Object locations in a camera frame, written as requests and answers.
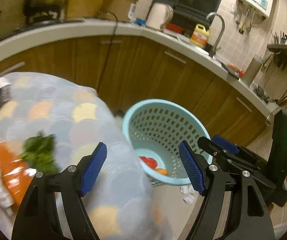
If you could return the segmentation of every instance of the basket rim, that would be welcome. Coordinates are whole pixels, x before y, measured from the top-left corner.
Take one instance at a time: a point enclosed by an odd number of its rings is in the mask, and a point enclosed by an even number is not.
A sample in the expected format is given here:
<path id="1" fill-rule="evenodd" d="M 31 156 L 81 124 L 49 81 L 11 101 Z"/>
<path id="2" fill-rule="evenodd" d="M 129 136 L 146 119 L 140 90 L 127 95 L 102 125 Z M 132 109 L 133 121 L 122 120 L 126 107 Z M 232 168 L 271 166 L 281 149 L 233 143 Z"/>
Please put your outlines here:
<path id="1" fill-rule="evenodd" d="M 163 100 L 163 99 L 146 99 L 143 101 L 140 101 L 136 104 L 134 104 L 133 106 L 131 106 L 128 111 L 126 112 L 124 118 L 123 118 L 123 122 L 122 122 L 122 126 L 121 126 L 121 130 L 122 133 L 125 135 L 125 137 L 127 138 L 128 141 L 131 142 L 130 140 L 130 135 L 129 135 L 129 125 L 130 125 L 130 120 L 131 117 L 133 116 L 134 112 L 145 105 L 148 105 L 150 103 L 163 103 L 163 104 L 167 104 L 167 105 L 171 105 L 171 106 L 175 106 L 177 108 L 179 108 L 182 111 L 185 111 L 187 114 L 189 114 L 202 128 L 203 132 L 205 133 L 206 137 L 208 139 L 211 139 L 206 128 L 203 126 L 203 124 L 199 121 L 199 119 L 197 119 L 197 117 L 195 117 L 190 111 L 188 111 L 187 109 L 185 109 L 184 107 L 173 103 L 171 101 L 168 100 Z M 212 156 L 210 154 L 208 154 L 208 158 L 206 158 L 206 161 L 211 164 L 212 162 Z M 146 174 L 148 174 L 150 177 L 152 177 L 153 179 L 159 180 L 160 182 L 163 182 L 165 184 L 170 184 L 170 185 L 174 185 L 174 186 L 182 186 L 182 185 L 189 185 L 191 184 L 189 178 L 171 178 L 165 175 L 161 175 L 160 173 L 154 171 L 153 169 L 151 169 L 149 166 L 147 166 L 142 160 L 140 160 L 140 164 L 143 167 L 143 170 Z"/>

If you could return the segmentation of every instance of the wooden cabinet door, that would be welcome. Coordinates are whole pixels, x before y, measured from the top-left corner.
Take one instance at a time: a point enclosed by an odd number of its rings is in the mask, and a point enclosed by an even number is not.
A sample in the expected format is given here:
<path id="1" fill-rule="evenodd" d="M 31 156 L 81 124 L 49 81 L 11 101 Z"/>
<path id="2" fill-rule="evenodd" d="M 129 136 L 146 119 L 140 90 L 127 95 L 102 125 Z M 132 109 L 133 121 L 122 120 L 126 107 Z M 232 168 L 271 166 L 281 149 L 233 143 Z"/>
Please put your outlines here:
<path id="1" fill-rule="evenodd" d="M 122 107 L 122 95 L 128 82 L 128 73 L 138 49 L 140 37 L 117 36 L 111 45 L 107 66 L 100 80 L 99 97 L 112 112 Z"/>
<path id="2" fill-rule="evenodd" d="M 74 39 L 31 48 L 1 61 L 0 73 L 39 72 L 74 82 L 75 50 Z"/>
<path id="3" fill-rule="evenodd" d="M 98 89 L 110 40 L 111 36 L 77 39 L 76 84 Z"/>
<path id="4" fill-rule="evenodd" d="M 142 38 L 123 96 L 124 109 L 148 98 L 165 99 L 192 111 L 214 74 L 186 56 Z"/>
<path id="5" fill-rule="evenodd" d="M 248 146 L 264 129 L 265 117 L 228 83 L 215 77 L 193 114 L 216 134 L 240 146 Z"/>

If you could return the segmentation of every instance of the wall outlet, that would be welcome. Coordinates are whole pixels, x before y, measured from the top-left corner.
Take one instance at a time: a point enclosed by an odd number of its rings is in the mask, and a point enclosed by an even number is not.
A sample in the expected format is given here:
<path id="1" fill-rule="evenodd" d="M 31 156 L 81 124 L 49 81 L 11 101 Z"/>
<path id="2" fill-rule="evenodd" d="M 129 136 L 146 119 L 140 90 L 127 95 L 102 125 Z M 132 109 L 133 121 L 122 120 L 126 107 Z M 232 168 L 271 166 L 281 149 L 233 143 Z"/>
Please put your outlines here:
<path id="1" fill-rule="evenodd" d="M 234 15 L 234 14 L 235 14 L 235 11 L 236 11 L 236 6 L 233 5 L 233 6 L 231 7 L 231 9 L 230 9 L 230 13 Z"/>

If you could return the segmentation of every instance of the red container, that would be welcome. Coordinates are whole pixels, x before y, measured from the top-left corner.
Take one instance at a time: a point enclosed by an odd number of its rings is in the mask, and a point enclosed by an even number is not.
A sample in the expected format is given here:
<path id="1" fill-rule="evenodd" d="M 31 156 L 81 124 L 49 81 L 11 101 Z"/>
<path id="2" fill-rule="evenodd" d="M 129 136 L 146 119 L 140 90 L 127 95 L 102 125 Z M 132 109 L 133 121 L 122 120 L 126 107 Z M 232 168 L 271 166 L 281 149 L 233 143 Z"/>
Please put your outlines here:
<path id="1" fill-rule="evenodd" d="M 172 24 L 172 23 L 168 23 L 168 24 L 165 26 L 165 28 L 166 28 L 167 30 L 170 30 L 170 31 L 173 31 L 173 32 L 179 33 L 179 34 L 183 34 L 184 31 L 185 31 L 184 28 L 182 28 L 182 27 L 180 27 L 180 26 L 178 26 L 178 25 Z"/>

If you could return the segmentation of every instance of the faucet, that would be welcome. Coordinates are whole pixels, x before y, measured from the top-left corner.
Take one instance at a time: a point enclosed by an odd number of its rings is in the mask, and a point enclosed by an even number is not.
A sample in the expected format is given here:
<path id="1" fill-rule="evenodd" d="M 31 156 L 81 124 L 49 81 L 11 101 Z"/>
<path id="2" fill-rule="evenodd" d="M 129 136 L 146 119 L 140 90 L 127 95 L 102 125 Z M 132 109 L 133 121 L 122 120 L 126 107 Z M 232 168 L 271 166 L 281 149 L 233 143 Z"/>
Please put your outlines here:
<path id="1" fill-rule="evenodd" d="M 223 32 L 224 32 L 224 28 L 225 28 L 224 19 L 222 18 L 222 16 L 221 16 L 220 14 L 218 14 L 218 13 L 216 13 L 216 12 L 209 13 L 209 14 L 207 15 L 207 17 L 206 17 L 206 20 L 209 20 L 209 18 L 210 18 L 211 16 L 214 16 L 214 15 L 217 15 L 217 16 L 220 18 L 220 20 L 221 20 L 221 22 L 222 22 L 222 28 L 221 28 L 220 34 L 219 34 L 219 36 L 218 36 L 216 42 L 214 43 L 214 46 L 213 46 L 212 49 L 209 51 L 209 56 L 210 56 L 210 57 L 213 57 L 214 55 L 216 55 L 217 46 L 218 46 L 218 43 L 219 43 L 219 41 L 220 41 L 220 39 L 221 39 L 221 37 L 222 37 L 222 34 L 223 34 Z"/>

